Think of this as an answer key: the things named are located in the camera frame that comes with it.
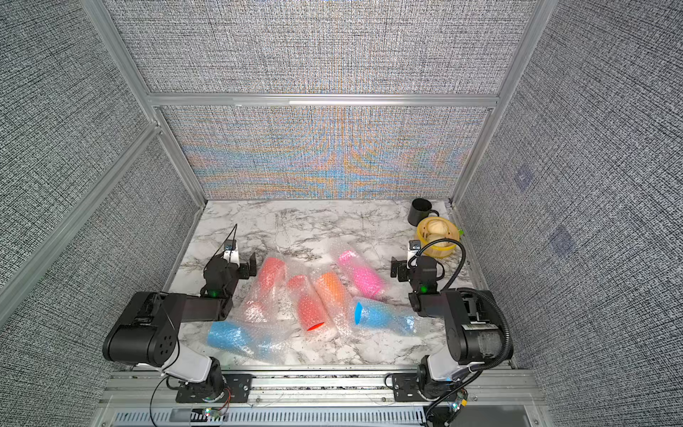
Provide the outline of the blue wine glass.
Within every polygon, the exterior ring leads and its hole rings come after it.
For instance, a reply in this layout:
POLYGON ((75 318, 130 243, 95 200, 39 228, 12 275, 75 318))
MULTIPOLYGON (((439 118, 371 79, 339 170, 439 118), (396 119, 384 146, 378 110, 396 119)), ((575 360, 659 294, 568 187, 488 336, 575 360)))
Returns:
POLYGON ((430 323, 405 306, 354 297, 350 304, 350 325, 360 330, 386 330, 400 336, 425 336, 430 323))
POLYGON ((275 363, 285 359, 289 348, 288 340, 293 332, 295 331, 290 325, 279 322, 224 320, 213 323, 206 342, 215 349, 275 363))

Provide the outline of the red wine glass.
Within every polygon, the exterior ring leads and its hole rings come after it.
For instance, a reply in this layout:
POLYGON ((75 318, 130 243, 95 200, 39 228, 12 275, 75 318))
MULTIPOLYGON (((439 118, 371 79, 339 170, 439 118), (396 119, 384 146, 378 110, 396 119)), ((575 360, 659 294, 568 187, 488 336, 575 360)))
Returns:
POLYGON ((286 287, 302 332, 308 337, 334 338, 336 327, 309 276, 296 274, 288 279, 286 287))

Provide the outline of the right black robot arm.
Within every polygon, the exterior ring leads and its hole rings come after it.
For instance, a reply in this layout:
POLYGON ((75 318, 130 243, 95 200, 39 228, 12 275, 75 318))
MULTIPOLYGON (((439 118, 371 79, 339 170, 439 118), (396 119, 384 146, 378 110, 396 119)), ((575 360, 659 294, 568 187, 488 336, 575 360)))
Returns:
POLYGON ((514 354, 509 324, 492 293, 437 290, 437 269, 438 261, 429 256, 418 256, 413 264, 391 260, 391 277, 411 285, 412 309, 422 318, 441 318, 446 334, 445 346, 423 357, 414 374, 391 375, 397 402, 437 400, 514 354))

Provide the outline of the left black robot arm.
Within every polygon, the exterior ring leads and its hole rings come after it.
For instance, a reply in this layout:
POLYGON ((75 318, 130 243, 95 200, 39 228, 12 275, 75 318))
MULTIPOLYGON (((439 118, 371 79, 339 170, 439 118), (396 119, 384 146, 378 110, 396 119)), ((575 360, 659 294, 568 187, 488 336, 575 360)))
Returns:
POLYGON ((179 381, 175 401, 181 404, 245 403, 251 375, 224 375, 221 363, 180 342, 183 323, 224 321, 233 307, 238 281, 257 275, 256 256, 232 263, 222 253, 203 271, 206 284, 199 295, 138 292, 133 295, 104 340, 109 361, 149 365, 179 381))

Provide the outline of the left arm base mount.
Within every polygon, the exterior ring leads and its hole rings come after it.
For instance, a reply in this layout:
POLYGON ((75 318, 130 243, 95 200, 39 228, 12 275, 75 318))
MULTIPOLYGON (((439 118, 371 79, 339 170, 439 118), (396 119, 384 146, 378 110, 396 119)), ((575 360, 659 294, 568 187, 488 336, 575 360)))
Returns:
POLYGON ((254 377, 249 374, 223 375, 222 380, 215 382, 215 377, 208 377, 202 383, 181 383, 175 397, 179 404, 218 404, 247 403, 254 377))

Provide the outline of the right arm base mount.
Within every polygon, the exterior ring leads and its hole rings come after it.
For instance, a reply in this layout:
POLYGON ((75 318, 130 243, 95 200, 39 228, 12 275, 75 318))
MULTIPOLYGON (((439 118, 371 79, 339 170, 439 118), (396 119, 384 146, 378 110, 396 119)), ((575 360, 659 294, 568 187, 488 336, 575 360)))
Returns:
POLYGON ((390 374, 387 384, 394 400, 400 403, 434 401, 455 389, 458 382, 436 382, 418 373, 390 374))

